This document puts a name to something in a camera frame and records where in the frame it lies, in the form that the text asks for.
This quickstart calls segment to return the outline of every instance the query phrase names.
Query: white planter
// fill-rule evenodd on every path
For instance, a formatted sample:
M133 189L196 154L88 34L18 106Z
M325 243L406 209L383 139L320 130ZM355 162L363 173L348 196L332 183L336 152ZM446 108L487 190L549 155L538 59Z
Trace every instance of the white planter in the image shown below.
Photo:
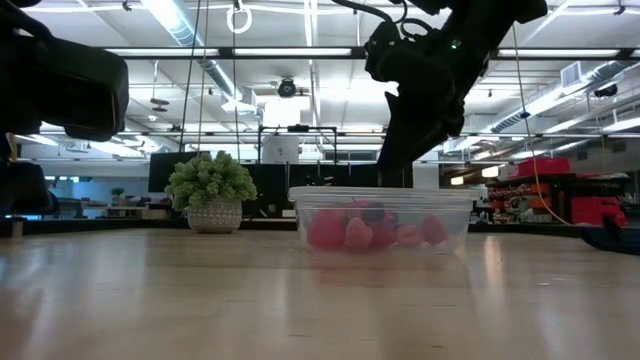
M205 206L189 207L189 227L198 233L228 234L242 223L240 200L213 199Z

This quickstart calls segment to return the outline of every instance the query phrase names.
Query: potted plant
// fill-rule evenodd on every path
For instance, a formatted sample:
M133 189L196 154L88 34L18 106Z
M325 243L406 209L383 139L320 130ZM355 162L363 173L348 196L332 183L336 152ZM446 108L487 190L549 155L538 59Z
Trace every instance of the potted plant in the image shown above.
M231 155L215 159L203 153L178 163L164 191L173 208L187 210L189 226L199 233L230 233L242 222L242 201L255 200L257 191L249 171Z
M120 205L120 195L124 193L123 188L113 188L111 189L111 205L118 206Z

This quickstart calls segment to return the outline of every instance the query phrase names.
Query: wooden table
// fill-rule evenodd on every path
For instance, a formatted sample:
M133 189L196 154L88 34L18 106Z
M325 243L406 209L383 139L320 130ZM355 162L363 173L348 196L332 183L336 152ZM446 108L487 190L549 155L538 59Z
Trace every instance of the wooden table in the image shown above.
M295 233L127 230L0 247L3 359L637 359L640 259L470 235L457 256Z

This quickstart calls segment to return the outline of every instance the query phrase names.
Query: red strawberry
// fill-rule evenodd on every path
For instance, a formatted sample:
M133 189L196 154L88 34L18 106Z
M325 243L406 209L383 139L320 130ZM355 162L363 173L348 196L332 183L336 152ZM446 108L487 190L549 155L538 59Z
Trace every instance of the red strawberry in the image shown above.
M373 230L362 219L353 218L347 225L346 238L349 250L364 251L373 239Z
M449 238L447 228L437 216L427 216L422 220L422 234L431 245L439 244Z
M317 249L337 250L345 242L344 222L332 209L317 210L307 229L307 242Z
M416 246L424 242L424 236L416 225L403 224L396 228L396 241L403 246Z
M373 240L369 246L372 249L386 249L396 241L393 236L393 220L391 216L386 215L381 222L369 224L369 226L373 230Z

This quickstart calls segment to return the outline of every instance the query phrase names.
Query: ceiling light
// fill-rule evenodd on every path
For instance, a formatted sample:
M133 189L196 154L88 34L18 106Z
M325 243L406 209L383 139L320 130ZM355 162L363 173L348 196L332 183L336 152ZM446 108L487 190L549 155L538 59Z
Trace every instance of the ceiling light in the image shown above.
M226 113L238 113L238 115L255 114L256 108L251 104L243 103L242 101L236 101L229 99L224 105L221 106L222 110Z
M37 142L39 144L43 144L43 145L51 145L51 146L58 146L58 142L51 140L47 137L44 137L42 135L29 135L29 136L24 136L24 135L16 135L16 137L18 139L22 139L22 140L29 140L29 141L33 141L33 142Z
M579 123L578 120L569 120L569 121L561 122L558 125L555 125L555 126L552 126L552 127L548 128L544 132L545 132L545 134L551 134L551 133L554 133L554 132L566 130L566 129L568 129L568 128L570 128L573 125L576 125L578 123Z
M536 156L538 156L538 155L542 155L542 154L546 153L547 151L549 151L549 150L536 150L536 151L534 151L534 153L535 153ZM526 158L530 158L532 156L533 156L533 154L531 153L530 150L519 152L519 153L511 155L511 157L514 158L514 159L526 159Z
M518 56L529 57L611 57L620 49L519 49ZM498 56L515 57L515 49L499 50Z
M486 178L498 177L499 174L500 174L500 170L498 169L497 166L482 169L482 177L486 177Z
M222 124L217 123L217 122L207 122L207 123L189 123L189 124L185 124L184 125L184 129L185 131L223 131L223 132L227 132L229 131L229 129L225 128Z
M171 57L171 56L191 56L191 49L184 47L176 47L176 48L109 48L105 49L109 52L112 52L119 56L162 56L162 57ZM193 56L202 57L206 54L207 57L216 57L220 55L220 51L218 49L193 49Z
M559 146L558 148L553 149L553 151L569 150L569 149L574 148L574 147L576 147L578 145L584 144L585 142L586 142L586 140L572 142L572 143L569 143L569 144L566 144L566 145Z
M451 178L451 185L462 185L464 184L464 178L462 176L457 178Z
M605 133L610 133L610 132L616 132L616 131L631 129L631 128L634 128L636 126L640 126L640 118L634 118L634 119L630 119L630 120L618 121L617 123L615 123L613 125L609 125L609 126L605 127L604 129L602 129L602 131L605 132Z
M142 154L136 150L129 149L128 147L114 144L112 142L95 142L92 141L91 147L100 150L102 152L106 152L108 154L118 155L118 156L142 156Z
M234 49L236 56L350 56L348 48L248 48Z
M482 160L482 159L486 159L490 156L492 156L493 154L491 153L491 151L485 151L485 152L481 152L480 154L476 155L473 157L474 160Z

